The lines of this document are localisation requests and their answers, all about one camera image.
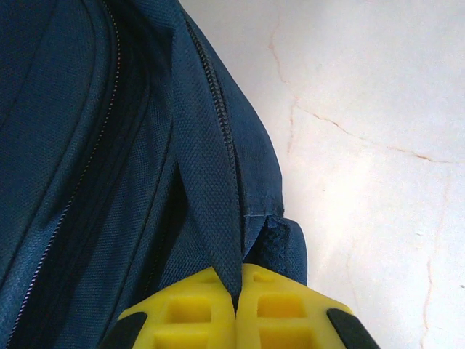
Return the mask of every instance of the yellow plastic part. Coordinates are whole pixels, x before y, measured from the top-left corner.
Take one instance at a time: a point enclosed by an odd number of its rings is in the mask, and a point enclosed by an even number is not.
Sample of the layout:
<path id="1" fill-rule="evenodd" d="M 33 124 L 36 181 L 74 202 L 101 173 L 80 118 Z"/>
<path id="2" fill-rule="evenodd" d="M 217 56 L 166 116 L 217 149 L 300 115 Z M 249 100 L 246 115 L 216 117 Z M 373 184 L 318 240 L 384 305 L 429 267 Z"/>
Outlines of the yellow plastic part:
<path id="1" fill-rule="evenodd" d="M 145 312 L 134 349 L 345 349 L 326 311 L 351 310 L 257 265 L 243 266 L 237 317 L 208 268 L 124 311 Z"/>

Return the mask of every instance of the zipper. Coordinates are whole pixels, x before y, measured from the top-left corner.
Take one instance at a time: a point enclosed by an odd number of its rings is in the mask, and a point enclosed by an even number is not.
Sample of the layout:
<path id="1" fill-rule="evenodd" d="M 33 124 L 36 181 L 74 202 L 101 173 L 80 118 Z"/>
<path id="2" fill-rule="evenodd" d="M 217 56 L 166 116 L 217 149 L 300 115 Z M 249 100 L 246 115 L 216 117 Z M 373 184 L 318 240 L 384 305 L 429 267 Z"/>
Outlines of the zipper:
<path id="1" fill-rule="evenodd" d="M 227 116 L 227 111 L 225 107 L 225 101 L 223 98 L 222 90 L 218 82 L 217 74 L 214 70 L 213 64 L 211 63 L 209 55 L 206 52 L 205 46 L 203 45 L 202 41 L 198 38 L 197 34 L 195 33 L 186 14 L 185 14 L 185 23 L 187 26 L 187 32 L 189 33 L 190 38 L 192 39 L 194 43 L 195 50 L 198 53 L 198 56 L 202 63 L 203 70 L 206 75 L 207 83 L 209 85 L 209 90 L 210 90 L 210 93 L 211 93 L 211 96 L 214 102 L 215 112 L 217 114 L 218 121 L 219 121 L 219 128 L 222 133 L 223 141 L 226 145 L 230 170 L 234 178 L 234 183 L 236 183 L 237 185 L 238 180 L 237 180 L 237 172 L 236 172 L 236 158 L 235 158 L 233 136 L 231 132 L 229 118 Z M 167 235 L 167 232 L 166 231 L 163 232 L 163 235 L 158 240 L 157 247 L 155 248 L 155 254 L 153 256 L 152 268 L 150 269 L 147 281 L 145 282 L 145 287 L 142 289 L 142 298 L 139 299 L 138 301 L 142 301 L 146 297 L 148 297 L 149 290 L 153 289 L 152 283 L 155 282 L 154 276 L 155 276 L 155 272 L 157 271 L 158 264 L 160 262 L 160 258 L 161 258 L 160 255 L 162 253 L 162 247 L 165 244 L 165 241 L 167 239 L 166 235 Z"/>
<path id="2" fill-rule="evenodd" d="M 202 41 L 198 38 L 197 34 L 195 33 L 193 27 L 191 26 L 189 20 L 185 18 L 187 32 L 192 39 L 195 49 L 197 50 L 198 56 L 201 59 L 203 70 L 206 74 L 206 80 L 209 84 L 209 89 L 211 96 L 213 97 L 213 103 L 215 107 L 215 111 L 217 112 L 218 121 L 219 121 L 219 128 L 221 129 L 221 133 L 223 136 L 223 141 L 225 142 L 228 160 L 230 163 L 230 168 L 232 170 L 232 175 L 234 178 L 234 183 L 237 184 L 237 172 L 236 172 L 236 165 L 235 165 L 235 151 L 234 151 L 234 143 L 233 143 L 233 136 L 231 132 L 231 126 L 229 118 L 227 117 L 227 111 L 225 107 L 225 102 L 222 95 L 221 87 L 218 83 L 217 73 L 211 64 L 210 57 L 206 53 L 205 46 L 203 45 Z"/>
<path id="3" fill-rule="evenodd" d="M 98 147 L 100 145 L 100 141 L 102 140 L 102 136 L 105 133 L 105 128 L 107 126 L 108 120 L 111 117 L 113 104 L 115 102 L 115 97 L 116 97 L 116 91 L 118 89 L 118 80 L 119 80 L 120 71 L 121 71 L 121 44 L 120 44 L 120 36 L 119 36 L 119 32 L 118 32 L 118 26 L 116 25 L 115 18 L 113 17 L 113 14 L 111 13 L 110 9 L 108 8 L 108 5 L 103 0 L 102 0 L 102 3 L 103 3 L 104 8 L 106 9 L 106 11 L 108 12 L 108 14 L 110 16 L 112 26 L 113 26 L 113 29 L 114 29 L 115 35 L 116 35 L 116 72 L 115 72 L 115 80 L 114 80 L 114 83 L 113 83 L 113 91 L 111 93 L 110 104 L 108 106 L 107 113 L 105 114 L 105 119 L 104 119 L 104 121 L 102 123 L 102 126 L 100 127 L 100 132 L 99 132 L 99 134 L 97 136 L 97 140 L 95 141 L 95 144 L 94 144 L 92 152 L 91 152 L 91 154 L 89 156 L 89 159 L 86 162 L 86 165 L 85 165 L 85 167 L 84 167 L 84 169 L 83 169 L 83 171 L 81 173 L 81 176 L 79 176 L 78 182 L 76 183 L 76 186 L 74 187 L 73 193 L 71 194 L 71 197 L 69 198 L 69 200 L 68 200 L 68 202 L 67 202 L 67 204 L 66 204 L 66 206 L 65 206 L 65 208 L 64 208 L 64 210 L 63 210 L 63 212 L 62 212 L 62 214 L 61 214 L 61 216 L 60 216 L 60 218 L 58 220 L 57 226 L 55 227 L 52 235 L 50 236 L 50 240 L 49 240 L 47 246 L 45 247 L 44 252 L 42 253 L 41 259 L 39 260 L 39 263 L 38 263 L 36 269 L 34 270 L 33 277 L 31 279 L 31 282 L 29 283 L 29 287 L 28 287 L 28 289 L 26 291 L 26 294 L 24 296 L 23 302 L 22 302 L 21 307 L 20 307 L 20 311 L 17 314 L 17 317 L 15 319 L 15 323 L 13 324 L 13 327 L 12 327 L 12 331 L 9 333 L 6 349 L 10 348 L 10 345 L 11 345 L 12 340 L 14 338 L 15 332 L 16 332 L 16 330 L 17 330 L 17 328 L 18 328 L 18 326 L 19 326 L 19 324 L 21 322 L 24 311 L 25 311 L 25 309 L 26 309 L 26 307 L 28 305 L 28 301 L 31 298 L 31 294 L 32 294 L 32 292 L 34 290 L 34 286 L 36 285 L 36 281 L 37 281 L 37 278 L 39 277 L 39 273 L 41 272 L 42 265 L 44 264 L 45 260 L 47 259 L 47 256 L 49 255 L 49 252 L 50 252 L 50 249 L 52 248 L 53 243 L 56 240 L 58 233 L 60 232 L 62 224 L 65 221 L 66 217 L 68 216 L 68 212 L 69 212 L 71 206 L 73 205 L 73 202 L 74 202 L 74 199 L 76 198 L 77 193 L 79 192 L 79 189 L 81 187 L 81 183 L 82 183 L 84 177 L 86 176 L 87 169 L 89 168 L 89 165 L 92 163 L 95 152 L 97 151 L 97 149 L 98 149 Z"/>

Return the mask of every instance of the floor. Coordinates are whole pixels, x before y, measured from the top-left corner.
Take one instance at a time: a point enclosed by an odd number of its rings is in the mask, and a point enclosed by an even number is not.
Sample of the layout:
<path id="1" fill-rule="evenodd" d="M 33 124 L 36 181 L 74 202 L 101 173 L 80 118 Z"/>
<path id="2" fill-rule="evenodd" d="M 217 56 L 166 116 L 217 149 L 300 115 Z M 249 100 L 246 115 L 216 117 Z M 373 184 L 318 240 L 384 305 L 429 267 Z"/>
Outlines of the floor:
<path id="1" fill-rule="evenodd" d="M 182 3 L 270 133 L 308 286 L 382 348 L 465 348 L 465 3 Z"/>

